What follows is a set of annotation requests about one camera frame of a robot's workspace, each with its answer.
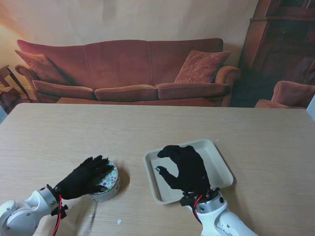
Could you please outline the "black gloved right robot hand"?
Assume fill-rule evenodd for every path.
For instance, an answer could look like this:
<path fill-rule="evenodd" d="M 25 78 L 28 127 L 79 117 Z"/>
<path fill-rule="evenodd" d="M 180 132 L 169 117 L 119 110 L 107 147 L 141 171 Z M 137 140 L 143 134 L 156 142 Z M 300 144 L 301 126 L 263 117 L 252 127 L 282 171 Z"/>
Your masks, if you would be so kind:
<path fill-rule="evenodd" d="M 169 145 L 164 147 L 157 156 L 169 157 L 178 168 L 175 177 L 163 166 L 158 166 L 158 172 L 171 187 L 183 192 L 206 194 L 211 188 L 203 159 L 192 146 L 180 147 Z"/>

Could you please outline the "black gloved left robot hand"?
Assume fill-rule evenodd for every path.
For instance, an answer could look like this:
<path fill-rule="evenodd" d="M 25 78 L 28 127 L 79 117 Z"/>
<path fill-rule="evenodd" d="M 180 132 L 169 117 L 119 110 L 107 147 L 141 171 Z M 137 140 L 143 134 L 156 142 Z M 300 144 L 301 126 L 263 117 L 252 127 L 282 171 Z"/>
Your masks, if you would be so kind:
<path fill-rule="evenodd" d="M 65 200 L 104 192 L 107 187 L 98 183 L 113 169 L 114 166 L 109 164 L 108 158 L 104 159 L 101 155 L 89 157 L 60 181 L 54 190 Z"/>

